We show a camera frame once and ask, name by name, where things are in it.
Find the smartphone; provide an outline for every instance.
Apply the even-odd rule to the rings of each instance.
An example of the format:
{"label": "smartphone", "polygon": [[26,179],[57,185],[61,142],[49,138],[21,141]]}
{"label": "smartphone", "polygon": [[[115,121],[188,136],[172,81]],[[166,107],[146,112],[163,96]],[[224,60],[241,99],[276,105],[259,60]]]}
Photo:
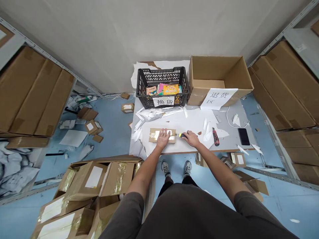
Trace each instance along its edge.
{"label": "smartphone", "polygon": [[250,145],[247,130],[245,128],[239,128],[238,132],[242,145]]}

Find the leg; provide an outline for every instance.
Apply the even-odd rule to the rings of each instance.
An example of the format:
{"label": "leg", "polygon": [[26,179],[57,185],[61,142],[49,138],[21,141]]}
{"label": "leg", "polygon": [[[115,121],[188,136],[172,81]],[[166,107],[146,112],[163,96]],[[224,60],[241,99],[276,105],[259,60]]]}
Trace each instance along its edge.
{"label": "leg", "polygon": [[168,170],[167,162],[164,162],[164,161],[162,162],[162,171],[165,173],[165,183],[159,192],[159,196],[161,196],[166,191],[166,189],[168,189],[170,186],[172,186],[174,184],[174,182],[170,176],[170,172]]}
{"label": "leg", "polygon": [[194,180],[190,176],[191,170],[192,170],[192,164],[190,161],[187,160],[185,163],[185,173],[183,175],[182,184],[192,184],[192,185],[198,187],[198,185],[194,182]]}

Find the cable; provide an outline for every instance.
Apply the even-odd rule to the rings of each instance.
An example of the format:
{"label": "cable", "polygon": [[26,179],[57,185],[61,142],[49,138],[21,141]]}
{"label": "cable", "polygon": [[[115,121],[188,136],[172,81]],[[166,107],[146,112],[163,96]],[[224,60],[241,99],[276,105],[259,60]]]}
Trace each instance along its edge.
{"label": "cable", "polygon": [[228,113],[229,109],[230,109],[230,106],[228,107],[228,110],[226,111],[226,119],[227,119],[228,124],[229,124],[231,127],[233,127],[233,128],[246,128],[246,126],[249,124],[250,121],[247,122],[247,124],[245,125],[245,127],[235,127],[235,126],[232,126],[232,125],[229,123],[228,116],[227,116],[227,113]]}

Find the sneaker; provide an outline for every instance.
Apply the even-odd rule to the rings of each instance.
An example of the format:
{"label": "sneaker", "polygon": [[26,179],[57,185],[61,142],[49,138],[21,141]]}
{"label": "sneaker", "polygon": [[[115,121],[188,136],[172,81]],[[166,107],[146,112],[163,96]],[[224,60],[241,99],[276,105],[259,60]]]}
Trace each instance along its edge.
{"label": "sneaker", "polygon": [[167,177],[167,176],[170,177],[170,172],[168,170],[168,164],[165,161],[162,162],[162,171],[165,174],[165,177]]}
{"label": "sneaker", "polygon": [[192,163],[187,160],[186,163],[185,163],[185,173],[183,175],[183,179],[186,176],[189,176],[191,174],[191,171],[192,171]]}

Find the white wall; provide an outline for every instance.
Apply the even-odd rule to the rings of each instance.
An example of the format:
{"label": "white wall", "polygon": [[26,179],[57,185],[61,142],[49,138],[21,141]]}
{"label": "white wall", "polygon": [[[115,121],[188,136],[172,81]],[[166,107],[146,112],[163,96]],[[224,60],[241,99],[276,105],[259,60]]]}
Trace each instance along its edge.
{"label": "white wall", "polygon": [[132,92],[136,61],[251,62],[310,0],[0,0],[1,16],[103,93]]}

